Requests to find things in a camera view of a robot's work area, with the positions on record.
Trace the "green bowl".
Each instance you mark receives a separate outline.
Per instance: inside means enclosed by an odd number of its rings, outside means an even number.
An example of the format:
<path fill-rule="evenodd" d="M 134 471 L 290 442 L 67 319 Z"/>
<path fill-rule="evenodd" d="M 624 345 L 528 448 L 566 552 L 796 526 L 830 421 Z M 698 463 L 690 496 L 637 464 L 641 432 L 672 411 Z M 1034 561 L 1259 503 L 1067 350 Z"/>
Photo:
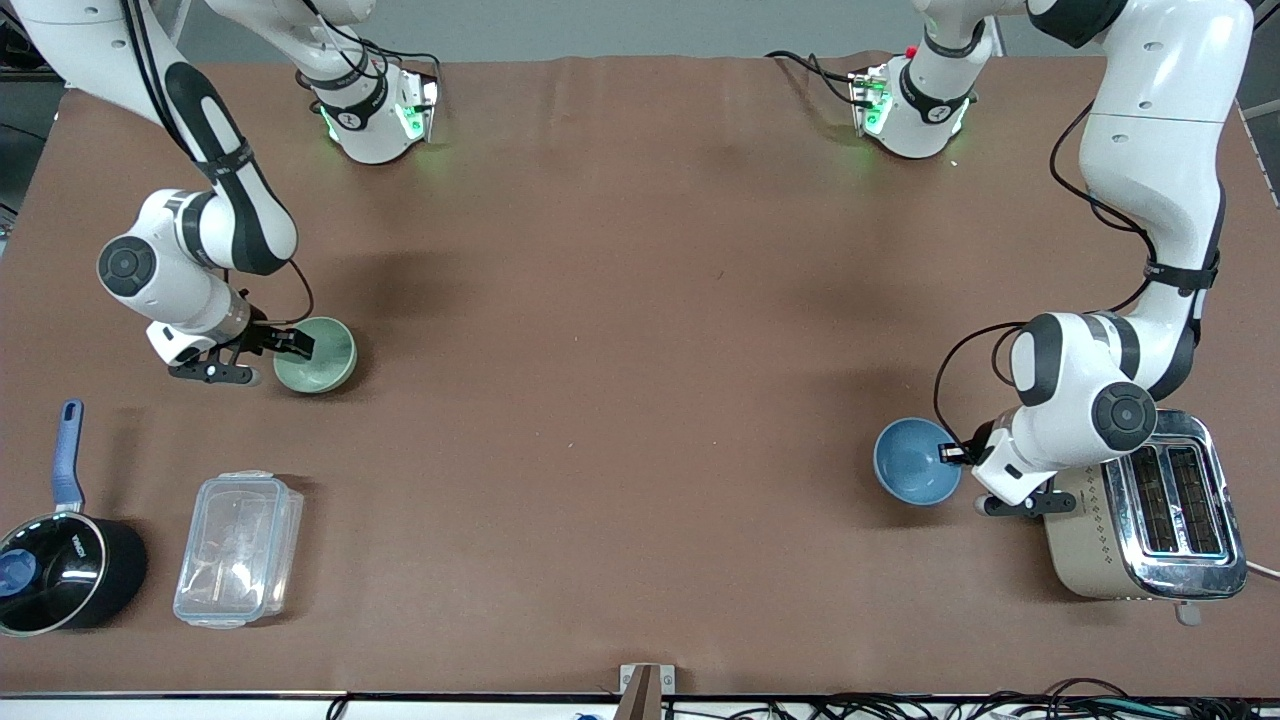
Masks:
<path fill-rule="evenodd" d="M 329 316 L 312 316 L 294 328 L 312 338 L 311 359 L 278 354 L 271 361 L 276 379 L 285 388 L 303 395 L 323 395 L 344 384 L 358 361 L 351 329 Z"/>

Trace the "blue bowl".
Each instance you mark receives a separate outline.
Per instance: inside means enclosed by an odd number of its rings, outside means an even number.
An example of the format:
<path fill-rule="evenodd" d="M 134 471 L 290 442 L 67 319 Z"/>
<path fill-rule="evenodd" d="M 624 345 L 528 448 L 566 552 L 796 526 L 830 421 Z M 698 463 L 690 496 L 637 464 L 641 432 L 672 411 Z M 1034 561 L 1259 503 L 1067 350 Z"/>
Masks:
<path fill-rule="evenodd" d="M 873 469 L 881 487 L 897 501 L 936 506 L 959 488 L 963 469 L 946 462 L 940 448 L 952 441 L 938 423 L 906 416 L 890 423 L 877 437 Z"/>

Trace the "beige chrome toaster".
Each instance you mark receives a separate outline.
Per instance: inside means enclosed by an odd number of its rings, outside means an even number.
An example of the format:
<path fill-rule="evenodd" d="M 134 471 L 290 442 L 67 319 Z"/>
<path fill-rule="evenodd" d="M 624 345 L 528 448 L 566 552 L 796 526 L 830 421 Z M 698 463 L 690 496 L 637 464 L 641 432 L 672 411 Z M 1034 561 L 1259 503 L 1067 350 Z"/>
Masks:
<path fill-rule="evenodd" d="M 1057 579 L 1092 600 L 1170 601 L 1180 624 L 1198 603 L 1229 600 L 1249 569 L 1226 478 L 1207 427 L 1162 409 L 1128 456 L 1060 471 L 1074 507 L 1043 518 Z"/>

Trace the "clear plastic food container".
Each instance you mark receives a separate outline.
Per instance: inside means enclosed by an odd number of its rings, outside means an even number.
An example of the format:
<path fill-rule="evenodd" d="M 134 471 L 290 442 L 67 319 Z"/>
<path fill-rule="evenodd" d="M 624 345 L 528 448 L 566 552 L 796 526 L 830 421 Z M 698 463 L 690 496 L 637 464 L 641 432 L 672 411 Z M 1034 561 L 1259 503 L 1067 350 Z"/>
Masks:
<path fill-rule="evenodd" d="M 268 471 L 201 484 L 173 600 L 183 623 L 234 629 L 280 614 L 305 497 Z"/>

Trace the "glass pot lid blue knob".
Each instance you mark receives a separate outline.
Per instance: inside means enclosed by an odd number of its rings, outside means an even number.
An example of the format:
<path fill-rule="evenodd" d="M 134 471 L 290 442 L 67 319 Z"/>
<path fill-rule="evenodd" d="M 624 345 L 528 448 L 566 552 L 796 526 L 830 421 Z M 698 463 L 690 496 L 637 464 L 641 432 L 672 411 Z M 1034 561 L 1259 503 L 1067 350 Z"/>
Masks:
<path fill-rule="evenodd" d="M 0 543 L 0 633 L 33 635 L 69 626 L 97 589 L 99 533 L 69 515 L 42 518 Z"/>

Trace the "brown table mat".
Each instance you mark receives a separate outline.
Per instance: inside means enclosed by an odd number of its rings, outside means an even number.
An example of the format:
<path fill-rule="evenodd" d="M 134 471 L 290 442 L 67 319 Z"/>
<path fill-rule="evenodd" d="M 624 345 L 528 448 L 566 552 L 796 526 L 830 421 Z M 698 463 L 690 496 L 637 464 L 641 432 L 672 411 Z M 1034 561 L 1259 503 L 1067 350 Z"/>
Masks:
<path fill-rule="evenodd" d="M 0 692 L 594 692 L 648 661 L 708 693 L 1280 696 L 1280 584 L 1198 628 L 1079 600 L 977 483 L 913 509 L 872 470 L 956 340 L 1139 284 L 1142 242 L 1048 173 L 1103 68 L 996 59 L 947 151 L 902 161 L 776 61 L 457 64 L 440 142 L 362 167 L 289 68 L 207 67 L 317 311 L 355 331 L 324 396 L 168 375 L 96 261 L 202 181 L 67 94 L 0 260 L 0 534 L 49 510 L 79 397 L 86 507 L 137 525 L 150 569 L 102 630 L 0 638 Z M 196 496 L 236 471 L 303 496 L 285 605 L 192 626 Z"/>

